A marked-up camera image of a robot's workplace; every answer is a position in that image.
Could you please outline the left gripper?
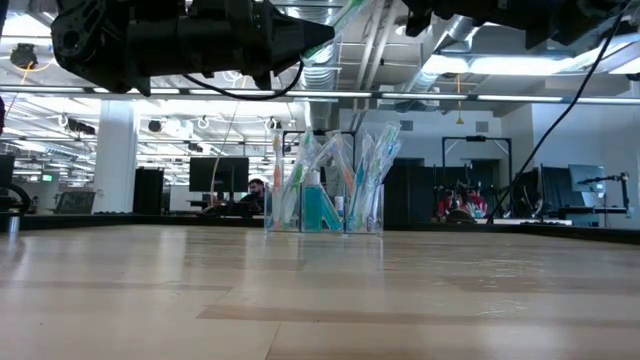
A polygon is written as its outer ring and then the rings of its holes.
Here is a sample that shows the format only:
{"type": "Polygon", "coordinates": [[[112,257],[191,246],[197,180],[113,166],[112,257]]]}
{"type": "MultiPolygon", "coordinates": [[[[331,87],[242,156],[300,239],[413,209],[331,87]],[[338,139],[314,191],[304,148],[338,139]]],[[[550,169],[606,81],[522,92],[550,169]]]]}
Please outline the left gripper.
{"type": "Polygon", "coordinates": [[[334,28],[284,14],[269,1],[177,3],[179,75],[237,71],[261,90],[308,50],[333,40],[334,28]]]}

